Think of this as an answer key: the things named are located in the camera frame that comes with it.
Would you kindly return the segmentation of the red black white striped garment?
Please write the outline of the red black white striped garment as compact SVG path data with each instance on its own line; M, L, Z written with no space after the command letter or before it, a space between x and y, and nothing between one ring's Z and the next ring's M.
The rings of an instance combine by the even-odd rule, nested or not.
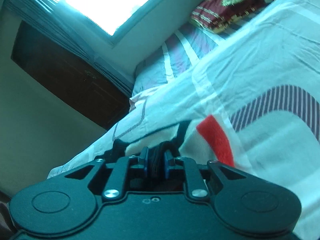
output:
M148 148L148 168L151 178L164 178L168 172L164 153L169 151L174 158L187 157L198 164L217 160L233 167L232 148L227 134L215 119L208 115L203 120L184 120L149 132L131 141L116 139L112 148L98 155L107 163L115 163L119 158L129 155L141 155Z

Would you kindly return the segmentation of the dark wooden wardrobe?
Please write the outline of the dark wooden wardrobe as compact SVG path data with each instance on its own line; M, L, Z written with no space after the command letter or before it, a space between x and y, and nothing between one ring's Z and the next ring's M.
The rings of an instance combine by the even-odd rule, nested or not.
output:
M11 54L27 74L67 105L109 130L129 112L129 99L87 62L21 22Z

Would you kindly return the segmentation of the white patterned bed quilt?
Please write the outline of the white patterned bed quilt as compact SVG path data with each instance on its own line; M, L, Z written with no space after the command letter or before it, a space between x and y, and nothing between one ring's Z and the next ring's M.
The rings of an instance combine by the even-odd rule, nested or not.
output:
M212 115L234 166L294 192L300 239L319 239L319 0L275 0L169 84L135 97L130 113L64 165L92 161L116 139Z

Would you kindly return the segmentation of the striped bed sheet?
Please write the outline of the striped bed sheet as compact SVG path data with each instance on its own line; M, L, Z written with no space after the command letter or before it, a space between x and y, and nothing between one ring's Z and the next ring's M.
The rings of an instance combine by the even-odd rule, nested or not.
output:
M231 24L219 34L191 23L177 29L158 49L136 66L132 96L148 89L171 83L200 59L225 43L250 19Z

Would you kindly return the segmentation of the red gold folded blanket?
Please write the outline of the red gold folded blanket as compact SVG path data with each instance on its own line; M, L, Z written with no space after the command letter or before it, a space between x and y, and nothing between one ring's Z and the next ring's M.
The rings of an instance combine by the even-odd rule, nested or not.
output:
M191 12L189 21L219 34L265 5L264 0L204 0Z

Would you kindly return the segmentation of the teal curtain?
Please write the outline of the teal curtain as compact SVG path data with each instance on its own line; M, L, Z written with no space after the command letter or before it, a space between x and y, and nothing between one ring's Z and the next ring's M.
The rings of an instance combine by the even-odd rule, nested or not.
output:
M93 48L76 29L80 23L78 12L52 0L4 0L3 5L53 42L84 60L126 96L131 96L133 82L130 78L103 59L97 48Z

